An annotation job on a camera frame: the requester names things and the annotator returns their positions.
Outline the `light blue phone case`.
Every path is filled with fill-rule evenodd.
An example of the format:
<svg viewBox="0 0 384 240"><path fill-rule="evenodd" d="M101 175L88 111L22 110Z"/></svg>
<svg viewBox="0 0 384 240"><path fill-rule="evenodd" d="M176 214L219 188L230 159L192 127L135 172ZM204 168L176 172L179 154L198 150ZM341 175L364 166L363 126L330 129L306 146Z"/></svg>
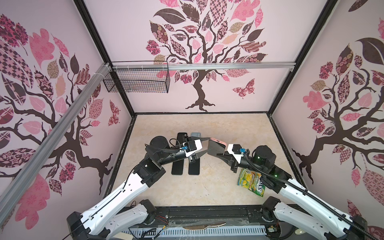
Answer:
<svg viewBox="0 0 384 240"><path fill-rule="evenodd" d="M191 133L191 137L201 137L201 133L193 132Z"/></svg>

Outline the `black phone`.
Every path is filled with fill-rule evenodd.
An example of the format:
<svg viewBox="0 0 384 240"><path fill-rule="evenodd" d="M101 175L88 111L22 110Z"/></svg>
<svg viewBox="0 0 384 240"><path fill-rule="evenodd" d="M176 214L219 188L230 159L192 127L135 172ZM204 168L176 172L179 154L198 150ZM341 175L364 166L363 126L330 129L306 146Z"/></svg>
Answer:
<svg viewBox="0 0 384 240"><path fill-rule="evenodd" d="M200 159L195 160L193 163L189 163L189 175L198 176L200 174Z"/></svg>
<svg viewBox="0 0 384 240"><path fill-rule="evenodd" d="M209 139L208 145L208 154L211 156L216 156L217 154L223 155L227 149L227 144L223 141L217 140L215 138Z"/></svg>

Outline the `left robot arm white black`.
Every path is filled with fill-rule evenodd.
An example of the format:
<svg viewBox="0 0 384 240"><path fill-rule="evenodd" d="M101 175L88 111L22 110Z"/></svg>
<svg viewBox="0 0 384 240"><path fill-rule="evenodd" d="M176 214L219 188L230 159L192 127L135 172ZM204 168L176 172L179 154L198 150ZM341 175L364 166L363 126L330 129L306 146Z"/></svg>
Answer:
<svg viewBox="0 0 384 240"><path fill-rule="evenodd" d="M153 138L145 145L144 159L118 188L89 210L73 212L67 217L69 237L73 240L110 240L129 227L152 223L156 208L149 200L134 207L128 207L128 204L165 174L164 165L202 157L206 153L202 143L207 140L184 136L183 141L171 147L165 137Z"/></svg>

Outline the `black phone case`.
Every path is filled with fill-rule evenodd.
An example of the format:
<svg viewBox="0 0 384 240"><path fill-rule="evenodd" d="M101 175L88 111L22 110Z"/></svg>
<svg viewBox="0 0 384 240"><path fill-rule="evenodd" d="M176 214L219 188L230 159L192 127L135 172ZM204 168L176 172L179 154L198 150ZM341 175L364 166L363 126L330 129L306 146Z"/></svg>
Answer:
<svg viewBox="0 0 384 240"><path fill-rule="evenodd" d="M186 138L188 137L187 133L178 133L177 134L177 147L182 148L184 146L184 142L186 141Z"/></svg>

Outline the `black smartphone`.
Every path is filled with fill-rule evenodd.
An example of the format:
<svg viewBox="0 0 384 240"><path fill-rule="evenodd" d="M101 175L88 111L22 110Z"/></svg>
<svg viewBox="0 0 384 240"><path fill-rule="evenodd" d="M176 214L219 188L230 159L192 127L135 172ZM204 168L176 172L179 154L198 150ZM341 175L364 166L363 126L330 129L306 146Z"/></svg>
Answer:
<svg viewBox="0 0 384 240"><path fill-rule="evenodd" d="M184 160L174 162L172 165L172 175L181 176L184 172Z"/></svg>

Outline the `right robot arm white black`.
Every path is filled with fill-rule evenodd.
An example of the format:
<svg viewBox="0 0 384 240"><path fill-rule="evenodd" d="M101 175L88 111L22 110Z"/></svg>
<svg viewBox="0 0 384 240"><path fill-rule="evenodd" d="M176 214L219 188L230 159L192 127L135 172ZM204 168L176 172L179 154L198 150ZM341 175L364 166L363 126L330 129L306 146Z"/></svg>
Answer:
<svg viewBox="0 0 384 240"><path fill-rule="evenodd" d="M216 143L209 154L230 166L261 174L261 183L275 193L296 203L300 210L292 208L275 197L269 197L259 210L266 222L282 221L297 227L319 240L367 240L373 239L367 221L352 217L324 202L283 169L275 165L276 155L268 146L258 146L253 152L240 145L227 147Z"/></svg>

